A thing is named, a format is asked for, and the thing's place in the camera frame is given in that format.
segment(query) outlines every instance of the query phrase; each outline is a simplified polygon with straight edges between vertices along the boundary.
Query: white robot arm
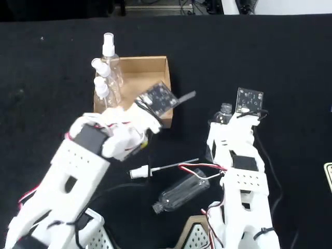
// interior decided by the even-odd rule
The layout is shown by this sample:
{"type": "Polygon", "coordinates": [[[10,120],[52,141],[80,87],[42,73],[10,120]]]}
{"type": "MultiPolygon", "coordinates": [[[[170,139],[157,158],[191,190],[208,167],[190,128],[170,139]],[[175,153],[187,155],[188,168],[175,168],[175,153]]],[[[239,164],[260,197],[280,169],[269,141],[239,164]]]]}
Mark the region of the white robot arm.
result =
{"type": "Polygon", "coordinates": [[[161,82],[141,94],[127,111],[108,108],[78,118],[34,196],[9,224],[5,249],[85,248],[88,241],[79,238],[84,232],[78,231],[77,222],[109,167],[105,158],[123,161],[143,148],[147,130],[160,131],[159,117],[192,96],[177,99],[161,82]],[[74,181],[70,190],[65,188],[68,181],[74,181]]]}
{"type": "Polygon", "coordinates": [[[211,248],[280,249],[273,230],[264,162],[253,146],[252,128],[266,115],[263,93],[239,88],[236,111],[223,104],[210,124],[206,157],[227,172],[220,180],[223,201],[206,215],[211,248]]]}

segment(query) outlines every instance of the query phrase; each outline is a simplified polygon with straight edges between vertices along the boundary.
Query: bottle cap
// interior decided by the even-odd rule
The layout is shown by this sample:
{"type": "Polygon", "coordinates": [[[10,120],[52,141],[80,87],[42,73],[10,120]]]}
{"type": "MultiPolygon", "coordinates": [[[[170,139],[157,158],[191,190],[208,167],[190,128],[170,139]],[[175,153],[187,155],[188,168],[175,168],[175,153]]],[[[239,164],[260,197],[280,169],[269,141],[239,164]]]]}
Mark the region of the bottle cap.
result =
{"type": "Polygon", "coordinates": [[[100,97],[101,99],[107,97],[109,94],[109,89],[106,84],[106,80],[101,76],[97,76],[93,82],[94,82],[95,92],[98,95],[98,97],[100,97]]]}
{"type": "Polygon", "coordinates": [[[160,202],[156,202],[152,208],[154,209],[154,211],[156,212],[156,214],[161,213],[162,211],[164,211],[164,208],[162,206],[162,204],[160,202]]]}
{"type": "Polygon", "coordinates": [[[104,34],[103,56],[112,57],[114,54],[114,35],[112,33],[106,33],[104,34]]]}
{"type": "Polygon", "coordinates": [[[97,73],[103,78],[106,78],[111,74],[109,66],[106,63],[102,62],[102,60],[99,58],[93,59],[91,65],[93,68],[95,68],[97,73]]]}

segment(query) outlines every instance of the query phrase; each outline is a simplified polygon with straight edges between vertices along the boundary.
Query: floor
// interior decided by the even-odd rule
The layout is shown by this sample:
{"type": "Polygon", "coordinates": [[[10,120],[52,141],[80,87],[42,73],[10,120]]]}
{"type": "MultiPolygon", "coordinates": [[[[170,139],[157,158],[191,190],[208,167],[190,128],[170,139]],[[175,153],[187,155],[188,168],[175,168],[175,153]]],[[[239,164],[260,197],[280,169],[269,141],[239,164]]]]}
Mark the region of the floor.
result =
{"type": "MultiPolygon", "coordinates": [[[[126,0],[127,16],[179,16],[179,15],[208,15],[204,0],[126,0]]],[[[120,7],[116,6],[112,15],[119,15],[120,7]]]]}

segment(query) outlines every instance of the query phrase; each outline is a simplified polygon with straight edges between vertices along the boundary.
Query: hole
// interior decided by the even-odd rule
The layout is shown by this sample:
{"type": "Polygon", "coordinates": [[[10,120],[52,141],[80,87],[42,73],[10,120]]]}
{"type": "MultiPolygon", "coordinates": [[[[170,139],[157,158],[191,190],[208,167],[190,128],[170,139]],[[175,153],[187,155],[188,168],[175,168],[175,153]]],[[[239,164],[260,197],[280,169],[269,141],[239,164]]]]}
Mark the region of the hole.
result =
{"type": "Polygon", "coordinates": [[[244,203],[244,202],[242,202],[242,206],[243,206],[245,209],[249,209],[249,210],[250,210],[250,204],[249,204],[249,203],[244,203]]]}
{"type": "Polygon", "coordinates": [[[73,187],[75,186],[75,183],[77,182],[77,179],[70,176],[67,180],[67,182],[64,185],[64,191],[66,193],[70,193],[73,189],[73,187]]]}

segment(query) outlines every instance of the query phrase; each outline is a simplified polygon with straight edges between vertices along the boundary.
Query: white wire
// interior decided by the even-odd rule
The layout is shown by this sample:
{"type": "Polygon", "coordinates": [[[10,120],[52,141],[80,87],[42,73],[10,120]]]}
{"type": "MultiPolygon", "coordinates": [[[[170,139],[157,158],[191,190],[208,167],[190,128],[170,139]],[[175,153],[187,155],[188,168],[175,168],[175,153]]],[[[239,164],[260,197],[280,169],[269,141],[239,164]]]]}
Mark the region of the white wire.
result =
{"type": "Polygon", "coordinates": [[[212,175],[212,176],[209,176],[209,177],[201,177],[199,176],[196,172],[184,167],[184,166],[181,166],[183,169],[186,169],[189,173],[195,175],[196,177],[198,177],[199,179],[202,179],[202,180],[208,180],[208,179],[212,179],[212,178],[215,178],[217,176],[220,176],[222,172],[218,173],[218,174],[215,174],[215,175],[212,175]]]}

